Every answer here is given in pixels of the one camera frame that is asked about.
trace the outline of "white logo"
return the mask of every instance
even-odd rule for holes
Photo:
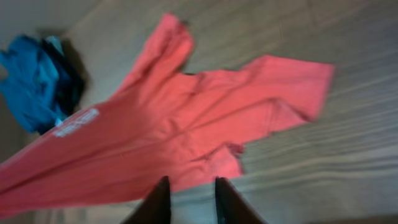
[[[54,132],[54,135],[56,137],[63,138],[68,134],[71,134],[72,132],[76,131],[84,124],[87,124],[90,121],[94,120],[99,114],[100,112],[97,109],[92,108],[87,112],[83,113],[76,120],[71,121],[70,124],[67,124],[65,127],[60,127],[59,130]]]

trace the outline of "gray floor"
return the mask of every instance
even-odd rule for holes
[[[250,142],[242,156],[246,175],[232,183],[263,219],[398,213],[398,1],[105,1],[65,34],[90,78],[82,107],[112,94],[168,11],[197,43],[186,72],[239,68],[262,54],[336,65],[318,121]],[[173,223],[215,223],[212,185],[172,201]],[[43,211],[38,220],[117,223],[136,204]]]

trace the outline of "blue fabric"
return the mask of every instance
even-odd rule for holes
[[[60,85],[71,82],[70,77],[57,69],[35,39],[17,37],[8,52],[0,52],[0,63],[8,71],[8,77],[0,82],[0,91],[26,130],[40,131],[67,117],[55,97]]]

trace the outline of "red shirt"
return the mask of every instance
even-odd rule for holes
[[[193,48],[167,14],[117,92],[74,114],[0,166],[0,217],[125,202],[159,179],[173,191],[242,174],[243,143],[315,119],[333,67],[265,55],[240,71],[194,76]]]

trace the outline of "floor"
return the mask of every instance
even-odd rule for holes
[[[318,121],[247,144],[246,175],[232,183],[264,220],[397,223],[398,1],[104,0],[64,35],[90,80],[82,107],[112,94],[165,12],[187,21],[196,40],[186,72],[235,69],[262,54],[336,65]],[[42,211],[37,220],[118,223],[137,203]],[[173,223],[216,223],[212,185],[172,203]]]

